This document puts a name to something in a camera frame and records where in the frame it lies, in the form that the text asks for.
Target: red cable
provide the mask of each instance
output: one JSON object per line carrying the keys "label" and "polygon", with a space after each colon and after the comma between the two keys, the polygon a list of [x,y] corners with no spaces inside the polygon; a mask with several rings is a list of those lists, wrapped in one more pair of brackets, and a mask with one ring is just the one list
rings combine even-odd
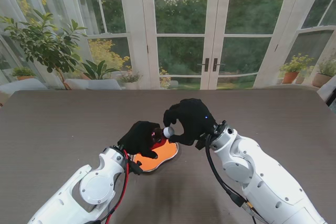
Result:
{"label": "red cable", "polygon": [[[123,151],[124,151],[125,157],[128,159],[128,154],[127,154],[127,152],[126,152],[125,150],[123,150]],[[121,200],[122,200],[122,198],[124,197],[124,194],[125,194],[125,191],[126,191],[126,187],[127,187],[127,182],[128,182],[128,174],[129,174],[129,171],[130,171],[130,165],[129,165],[128,161],[127,161],[127,162],[126,162],[126,173],[125,173],[125,176],[126,176],[126,177],[125,177],[125,186],[124,186],[123,191],[122,191],[122,193],[121,193],[120,201],[117,203],[117,205],[115,206],[114,210],[116,210],[116,209],[119,207],[119,205],[120,205],[120,203],[121,203]],[[105,224],[109,224],[109,221],[110,221],[111,217],[112,217],[112,214],[110,214],[110,215],[108,216],[108,218],[107,218]]]}

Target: wire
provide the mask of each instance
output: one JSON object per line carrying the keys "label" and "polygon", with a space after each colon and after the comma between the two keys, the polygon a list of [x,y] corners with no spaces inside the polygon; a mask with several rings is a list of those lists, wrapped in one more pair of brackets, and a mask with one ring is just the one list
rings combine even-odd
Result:
{"label": "wire", "polygon": [[242,196],[240,195],[239,193],[237,193],[235,190],[233,190],[231,187],[229,187],[223,180],[222,178],[220,177],[220,175],[218,174],[216,168],[215,168],[215,165],[214,165],[214,162],[212,161],[212,158],[211,158],[211,154],[210,154],[210,137],[211,135],[208,135],[206,137],[206,140],[205,140],[205,153],[206,153],[206,157],[208,159],[208,162],[210,164],[210,167],[211,167],[211,170],[213,171],[217,181],[220,183],[220,185],[223,187],[223,189],[226,191],[226,193],[228,193],[229,195],[233,193],[235,193],[240,199],[242,199],[244,202],[247,202],[247,200]]}
{"label": "wire", "polygon": [[125,191],[126,191],[126,187],[127,187],[128,176],[129,176],[129,171],[130,171],[130,165],[129,165],[129,162],[128,162],[128,154],[127,154],[127,152],[125,150],[123,150],[123,152],[124,152],[124,159],[125,159],[125,162],[126,162],[125,180],[124,180],[124,184],[123,184],[123,187],[122,187],[122,192],[121,192],[121,195],[120,195],[120,198],[119,198],[118,202],[108,212],[108,214],[104,218],[101,219],[101,221],[104,221],[105,219],[107,219],[106,222],[105,222],[106,224],[109,223],[109,220],[110,220],[112,214],[119,207],[120,202],[121,202],[122,198],[124,197],[124,194],[125,194]]}

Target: cable connector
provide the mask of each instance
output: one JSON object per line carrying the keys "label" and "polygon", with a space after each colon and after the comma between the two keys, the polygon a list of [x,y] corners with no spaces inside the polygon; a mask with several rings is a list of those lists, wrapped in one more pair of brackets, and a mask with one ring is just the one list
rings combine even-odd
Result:
{"label": "cable connector", "polygon": [[242,197],[239,197],[238,195],[236,195],[235,193],[231,193],[229,194],[231,200],[238,206],[241,207],[244,203],[245,200]]}

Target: door handle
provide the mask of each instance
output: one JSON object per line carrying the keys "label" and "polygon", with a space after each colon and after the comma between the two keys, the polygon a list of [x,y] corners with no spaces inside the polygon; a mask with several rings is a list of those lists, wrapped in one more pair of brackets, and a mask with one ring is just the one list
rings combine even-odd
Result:
{"label": "door handle", "polygon": [[223,63],[218,63],[218,64],[217,64],[217,62],[218,62],[218,58],[215,58],[215,59],[214,59],[214,66],[213,66],[213,68],[212,68],[212,71],[213,71],[213,72],[216,72],[216,70],[217,70],[217,66],[225,66],[225,64],[223,64]]}
{"label": "door handle", "polygon": [[199,66],[204,66],[204,72],[208,72],[209,68],[209,58],[205,58],[205,63],[199,63],[197,64]]}

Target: table surface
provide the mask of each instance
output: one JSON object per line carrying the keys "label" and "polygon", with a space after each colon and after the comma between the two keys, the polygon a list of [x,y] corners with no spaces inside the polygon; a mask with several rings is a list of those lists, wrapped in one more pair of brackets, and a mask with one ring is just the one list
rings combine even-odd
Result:
{"label": "table surface", "polygon": [[[315,92],[293,89],[16,92],[0,109],[0,223],[27,223],[79,167],[97,167],[99,153],[134,122],[162,125],[165,109],[183,98],[201,98],[217,121],[255,139],[336,223],[336,116]],[[111,223],[136,221],[253,223],[222,190],[204,150],[190,146],[154,173],[130,176]]]}

